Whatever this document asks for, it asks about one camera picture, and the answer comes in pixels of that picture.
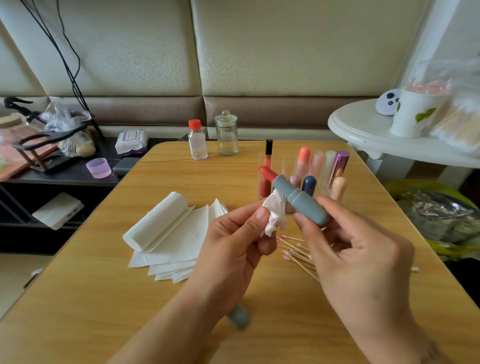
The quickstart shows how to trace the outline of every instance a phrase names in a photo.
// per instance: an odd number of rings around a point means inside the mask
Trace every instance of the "paper cup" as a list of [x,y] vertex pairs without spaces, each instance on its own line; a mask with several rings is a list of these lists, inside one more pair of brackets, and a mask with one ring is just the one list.
[[418,138],[446,98],[447,95],[425,95],[402,90],[390,133],[404,138]]

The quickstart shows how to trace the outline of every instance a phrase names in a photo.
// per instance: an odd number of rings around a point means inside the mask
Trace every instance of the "crumpled tissue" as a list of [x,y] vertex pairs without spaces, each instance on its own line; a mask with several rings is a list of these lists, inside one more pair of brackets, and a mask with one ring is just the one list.
[[272,236],[272,233],[277,230],[277,228],[280,230],[287,228],[287,217],[285,216],[286,204],[287,199],[281,196],[277,190],[274,190],[262,204],[262,206],[265,206],[268,208],[268,211],[270,211],[270,217],[265,227],[265,234],[267,236]]

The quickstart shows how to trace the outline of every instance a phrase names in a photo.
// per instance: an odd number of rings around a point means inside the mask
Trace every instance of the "glass jar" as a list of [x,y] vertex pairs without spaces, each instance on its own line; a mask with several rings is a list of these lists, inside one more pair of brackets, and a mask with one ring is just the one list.
[[222,115],[215,116],[215,125],[218,153],[223,156],[236,155],[239,152],[237,116],[223,110]]

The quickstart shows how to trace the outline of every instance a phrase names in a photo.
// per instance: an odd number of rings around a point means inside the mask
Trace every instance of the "purple cup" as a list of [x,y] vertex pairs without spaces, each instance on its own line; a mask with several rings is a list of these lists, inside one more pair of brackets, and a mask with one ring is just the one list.
[[105,158],[95,158],[87,162],[87,168],[93,178],[105,178],[112,173],[110,166]]

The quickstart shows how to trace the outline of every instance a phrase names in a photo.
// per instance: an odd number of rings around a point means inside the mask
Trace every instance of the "cotton swab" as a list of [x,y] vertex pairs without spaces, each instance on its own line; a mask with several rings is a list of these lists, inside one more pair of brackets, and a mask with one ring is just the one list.
[[300,244],[300,243],[297,243],[297,246],[298,246],[299,248],[302,248],[302,249],[305,249],[305,250],[307,250],[307,251],[310,251],[309,248],[307,248],[306,246],[303,246],[303,245]]
[[298,241],[298,242],[305,242],[305,240],[303,240],[303,239],[292,238],[291,236],[286,236],[286,235],[282,235],[282,238],[290,239],[290,240],[296,240],[296,241]]
[[282,238],[279,238],[278,236],[276,237],[277,239],[279,239],[282,243],[285,243],[287,244],[290,248],[292,248],[293,250],[296,250],[298,253],[300,254],[303,254],[304,256],[306,256],[307,258],[311,259],[312,256],[310,254],[307,254],[305,253],[304,251],[300,250],[299,248],[297,248],[296,246],[293,246],[292,244],[290,244],[289,242],[283,240]]
[[315,278],[315,280],[317,282],[320,282],[320,280],[318,279],[318,277],[316,275],[314,275],[312,272],[310,272],[302,263],[300,263],[297,259],[295,259],[290,253],[286,253],[287,256],[293,260],[295,263],[297,263],[300,267],[302,267],[302,269],[307,272],[308,274],[310,274],[313,278]]
[[300,254],[296,253],[294,250],[291,250],[291,249],[290,249],[290,251],[284,250],[283,252],[285,254],[290,252],[291,255],[294,255],[298,259],[303,260],[305,263],[308,263],[308,264],[312,265],[314,267],[313,269],[315,269],[315,264],[313,263],[313,260],[307,259],[304,256],[301,256]]

